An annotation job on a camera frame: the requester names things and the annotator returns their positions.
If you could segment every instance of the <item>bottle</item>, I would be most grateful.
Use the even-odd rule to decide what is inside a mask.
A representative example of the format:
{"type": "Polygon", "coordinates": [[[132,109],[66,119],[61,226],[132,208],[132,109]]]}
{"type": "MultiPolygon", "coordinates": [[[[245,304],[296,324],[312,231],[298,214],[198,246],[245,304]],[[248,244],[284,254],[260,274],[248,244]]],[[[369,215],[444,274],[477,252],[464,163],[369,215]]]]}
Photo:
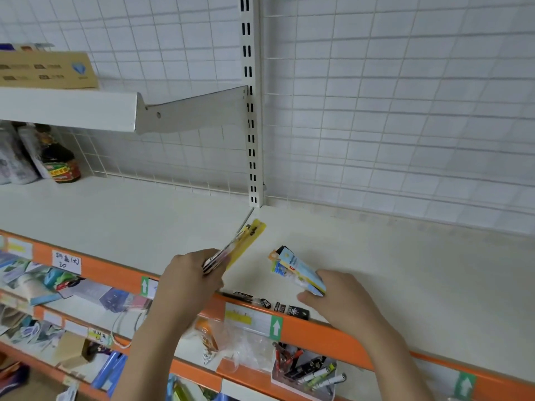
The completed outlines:
{"type": "Polygon", "coordinates": [[[41,141],[41,162],[56,183],[72,183],[80,179],[80,168],[74,154],[54,140],[49,125],[35,124],[41,141]]]}
{"type": "Polygon", "coordinates": [[[41,177],[43,177],[43,179],[51,179],[52,176],[48,173],[48,170],[44,167],[43,162],[41,161],[42,146],[39,138],[37,138],[35,127],[32,125],[21,126],[17,128],[17,132],[41,177]]]}
{"type": "Polygon", "coordinates": [[[13,133],[0,127],[0,173],[7,175],[13,184],[28,184],[39,176],[26,160],[13,133]]]}

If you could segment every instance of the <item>right hand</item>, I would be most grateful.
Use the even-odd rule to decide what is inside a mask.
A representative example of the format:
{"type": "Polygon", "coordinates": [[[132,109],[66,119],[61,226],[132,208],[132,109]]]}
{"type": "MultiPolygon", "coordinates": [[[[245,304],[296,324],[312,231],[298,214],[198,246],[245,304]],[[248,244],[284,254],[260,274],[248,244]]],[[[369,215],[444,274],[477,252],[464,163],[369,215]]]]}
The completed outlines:
{"type": "Polygon", "coordinates": [[[332,270],[318,270],[317,274],[325,283],[325,296],[304,291],[298,294],[298,300],[317,310],[333,327],[367,342],[373,340],[377,330],[389,326],[353,275],[332,270]]]}

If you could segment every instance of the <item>hand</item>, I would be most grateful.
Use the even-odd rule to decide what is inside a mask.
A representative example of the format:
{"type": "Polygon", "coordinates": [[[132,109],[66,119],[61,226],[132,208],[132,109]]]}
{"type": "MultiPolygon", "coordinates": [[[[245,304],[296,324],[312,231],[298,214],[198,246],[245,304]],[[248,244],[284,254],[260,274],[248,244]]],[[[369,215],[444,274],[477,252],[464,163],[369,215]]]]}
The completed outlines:
{"type": "Polygon", "coordinates": [[[332,270],[318,270],[317,273],[325,283],[325,296],[304,291],[298,294],[298,300],[317,310],[332,326],[363,344],[372,340],[385,324],[390,326],[353,275],[332,270]]]}
{"type": "Polygon", "coordinates": [[[176,255],[158,282],[149,317],[171,330],[186,329],[204,309],[213,293],[223,287],[226,265],[219,265],[204,276],[202,265],[218,252],[204,249],[187,255],[176,255]]]}

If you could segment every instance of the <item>white metal shelf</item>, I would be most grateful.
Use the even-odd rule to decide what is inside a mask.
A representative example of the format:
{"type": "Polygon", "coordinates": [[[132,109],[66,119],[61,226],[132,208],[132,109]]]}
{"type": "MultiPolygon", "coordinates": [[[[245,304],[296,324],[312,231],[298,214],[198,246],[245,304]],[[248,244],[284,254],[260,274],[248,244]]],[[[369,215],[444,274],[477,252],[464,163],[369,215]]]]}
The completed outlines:
{"type": "Polygon", "coordinates": [[[0,87],[0,119],[144,134],[243,125],[247,87],[149,105],[140,93],[0,87]]]}
{"type": "MultiPolygon", "coordinates": [[[[225,245],[241,202],[89,177],[0,188],[0,228],[160,275],[177,253],[225,245]]],[[[225,274],[228,289],[297,305],[270,272],[282,244],[315,267],[354,273],[416,349],[535,381],[534,245],[525,238],[383,215],[341,220],[255,209],[263,235],[225,274]]],[[[312,310],[311,317],[324,320],[312,310]]]]}

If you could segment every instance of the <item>cardboard packaging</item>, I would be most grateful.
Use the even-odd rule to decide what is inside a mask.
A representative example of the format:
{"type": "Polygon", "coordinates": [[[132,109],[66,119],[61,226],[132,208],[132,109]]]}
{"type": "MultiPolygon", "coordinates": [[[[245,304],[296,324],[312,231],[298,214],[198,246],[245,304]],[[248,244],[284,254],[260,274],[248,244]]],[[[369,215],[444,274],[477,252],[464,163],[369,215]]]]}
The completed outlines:
{"type": "Polygon", "coordinates": [[[87,53],[0,51],[0,87],[97,88],[87,53]]]}
{"type": "Polygon", "coordinates": [[[56,362],[68,370],[89,363],[89,344],[89,340],[65,331],[56,348],[56,362]]]}

